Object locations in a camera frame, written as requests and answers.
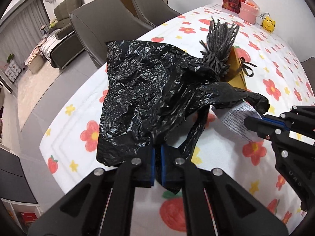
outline white floral tablecloth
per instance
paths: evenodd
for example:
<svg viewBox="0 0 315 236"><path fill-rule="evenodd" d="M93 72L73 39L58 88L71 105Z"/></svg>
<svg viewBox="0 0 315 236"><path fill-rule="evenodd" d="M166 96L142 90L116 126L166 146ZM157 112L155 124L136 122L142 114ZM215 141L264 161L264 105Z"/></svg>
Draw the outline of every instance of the white floral tablecloth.
<svg viewBox="0 0 315 236"><path fill-rule="evenodd" d="M269 99L269 114L279 116L293 105L315 105L314 93L293 50L275 34L234 15L200 7L158 26L139 40L172 44L201 57L200 51L204 48L199 41L206 40L211 17L240 26L234 43L237 53L258 66L252 78L245 76L246 84L250 91ZM94 168L106 168L96 161L96 148L107 92L105 64L67 102L42 139L42 155L65 193ZM179 146L194 120L194 115L189 117L180 132L169 137L168 143ZM302 135L291 135L305 140ZM243 140L222 125L211 111L192 161L207 170L222 168L282 220L290 232L303 219L305 213L300 209L300 199L274 168L271 143ZM185 233L180 194L174 196L157 182L153 189L137 188L135 193L131 235L148 233L163 236Z"/></svg>

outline living room floor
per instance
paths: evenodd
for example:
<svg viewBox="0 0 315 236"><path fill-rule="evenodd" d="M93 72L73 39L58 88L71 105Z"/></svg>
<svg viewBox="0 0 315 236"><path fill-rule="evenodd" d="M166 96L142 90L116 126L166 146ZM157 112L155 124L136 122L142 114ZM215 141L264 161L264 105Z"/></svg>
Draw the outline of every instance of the living room floor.
<svg viewBox="0 0 315 236"><path fill-rule="evenodd" d="M4 142L20 161L29 186L43 211L64 193L44 161L39 145L46 130L64 104L97 71L86 51L78 55L41 97L19 130L17 99L6 93L4 101Z"/></svg>

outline white drawer unit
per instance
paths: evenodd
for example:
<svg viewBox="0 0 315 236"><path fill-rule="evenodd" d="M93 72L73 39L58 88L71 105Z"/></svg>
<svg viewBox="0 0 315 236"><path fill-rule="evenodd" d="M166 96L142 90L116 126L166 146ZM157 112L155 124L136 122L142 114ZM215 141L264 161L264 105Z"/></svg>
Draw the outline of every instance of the white drawer unit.
<svg viewBox="0 0 315 236"><path fill-rule="evenodd" d="M7 75L7 77L10 79L12 83L18 77L20 72L21 72L21 68L19 68L19 66L16 64L16 62L13 59L4 70L4 73Z"/></svg>

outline yellow star print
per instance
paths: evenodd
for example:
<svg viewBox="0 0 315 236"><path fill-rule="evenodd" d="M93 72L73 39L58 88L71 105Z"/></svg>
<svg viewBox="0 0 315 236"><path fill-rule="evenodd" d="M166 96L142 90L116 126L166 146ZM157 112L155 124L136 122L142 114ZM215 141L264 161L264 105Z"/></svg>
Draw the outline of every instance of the yellow star print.
<svg viewBox="0 0 315 236"><path fill-rule="evenodd" d="M251 187L249 189L249 192L251 195L254 195L255 192L259 191L258 185L259 185L259 180L256 180L255 182L250 183Z"/></svg>
<svg viewBox="0 0 315 236"><path fill-rule="evenodd" d="M270 105L268 112L275 114L275 108Z"/></svg>
<svg viewBox="0 0 315 236"><path fill-rule="evenodd" d="M288 87L285 87L284 91L285 91L286 94L288 94L288 95L290 94L290 91L289 91Z"/></svg>
<svg viewBox="0 0 315 236"><path fill-rule="evenodd" d="M201 164L202 160L197 156L200 152L200 148L198 146L195 147L193 157L191 162L194 163L195 165Z"/></svg>
<svg viewBox="0 0 315 236"><path fill-rule="evenodd" d="M74 160L72 160L72 162L71 162L71 164L70 164L69 167L71 168L71 171L72 171L72 172L78 172L78 170L77 170L78 165L79 165L79 164L76 164L76 163L74 162Z"/></svg>
<svg viewBox="0 0 315 236"><path fill-rule="evenodd" d="M66 107L66 114L71 115L71 113L75 110L76 108L71 104L70 106Z"/></svg>
<svg viewBox="0 0 315 236"><path fill-rule="evenodd" d="M50 133L51 133L51 129L48 129L45 133L46 136L50 136Z"/></svg>
<svg viewBox="0 0 315 236"><path fill-rule="evenodd" d="M297 133L296 136L297 136L298 140L302 140L302 135L301 134Z"/></svg>

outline chair backrest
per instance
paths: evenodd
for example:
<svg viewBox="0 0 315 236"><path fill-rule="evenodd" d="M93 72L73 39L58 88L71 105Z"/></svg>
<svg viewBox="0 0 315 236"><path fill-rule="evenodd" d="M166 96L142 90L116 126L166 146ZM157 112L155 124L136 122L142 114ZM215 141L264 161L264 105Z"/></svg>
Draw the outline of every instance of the chair backrest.
<svg viewBox="0 0 315 236"><path fill-rule="evenodd" d="M308 60L301 62L301 65L310 81L313 91L315 91L315 57L310 57Z"/></svg>
<svg viewBox="0 0 315 236"><path fill-rule="evenodd" d="M180 15L163 0L132 0L139 19L156 27Z"/></svg>
<svg viewBox="0 0 315 236"><path fill-rule="evenodd" d="M120 0L94 0L84 4L70 13L70 20L97 67L106 62L105 42L135 40L153 29L132 15Z"/></svg>

